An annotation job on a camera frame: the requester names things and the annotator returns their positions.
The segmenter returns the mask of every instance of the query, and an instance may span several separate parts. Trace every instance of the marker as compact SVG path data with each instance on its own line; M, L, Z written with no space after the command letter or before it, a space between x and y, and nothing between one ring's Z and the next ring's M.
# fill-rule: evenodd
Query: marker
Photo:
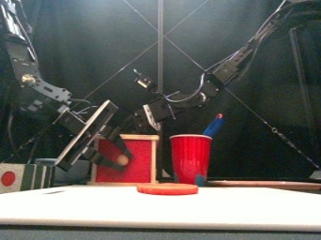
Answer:
M209 125L207 126L203 135L208 136L208 137L213 137L216 132L219 131L220 127L223 126L224 123L224 118L223 118L223 114L219 113L215 116L215 119L212 120L212 122L209 123Z

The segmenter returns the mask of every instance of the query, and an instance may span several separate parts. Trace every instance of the red plastic cup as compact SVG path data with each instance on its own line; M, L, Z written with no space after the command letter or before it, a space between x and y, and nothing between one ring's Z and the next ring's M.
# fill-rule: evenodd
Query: red plastic cup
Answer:
M169 137L173 181L204 186L211 153L211 137L180 134Z

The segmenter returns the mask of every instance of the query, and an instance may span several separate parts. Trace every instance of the table surface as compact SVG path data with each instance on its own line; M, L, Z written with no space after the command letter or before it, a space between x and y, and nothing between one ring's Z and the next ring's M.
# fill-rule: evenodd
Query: table surface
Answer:
M321 195L266 187L200 187L157 196L135 187L70 186L0 195L0 224L321 232Z

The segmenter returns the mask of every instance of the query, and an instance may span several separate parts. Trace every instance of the red puck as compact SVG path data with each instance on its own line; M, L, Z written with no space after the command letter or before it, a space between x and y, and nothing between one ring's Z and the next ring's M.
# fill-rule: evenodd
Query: red puck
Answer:
M152 195L189 195L197 193L197 186L189 184L139 184L136 190Z

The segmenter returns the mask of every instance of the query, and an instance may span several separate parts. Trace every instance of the black curtain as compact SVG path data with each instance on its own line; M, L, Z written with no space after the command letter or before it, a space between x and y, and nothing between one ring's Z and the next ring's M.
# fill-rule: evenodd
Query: black curtain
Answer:
M244 46L280 2L164 1L164 94L188 93L196 89L203 70ZM34 5L38 7L36 18ZM25 6L33 22L32 42L44 80L65 87L73 98L85 98L92 104L98 105L109 99L118 107L112 123L120 124L125 116L151 100L149 93L133 83L132 70L143 72L155 81L157 79L157 1L42 0L38 5L38 2L25 0ZM304 87L310 89L311 112L306 112L302 100L287 31L271 37L260 47L246 77L230 85L230 90L319 162L315 143L319 139L315 90L319 89L319 64L315 64L319 60L319 24L303 27L298 35L302 36L304 70L310 74ZM175 116L175 120L164 122L159 160L168 174L169 135L201 133L217 113L224 114L225 123L212 140L211 177L308 177L314 170L311 164L227 91L221 91L200 109L188 109ZM60 135L53 132L46 137L44 150L37 151L37 156L58 151L53 138Z

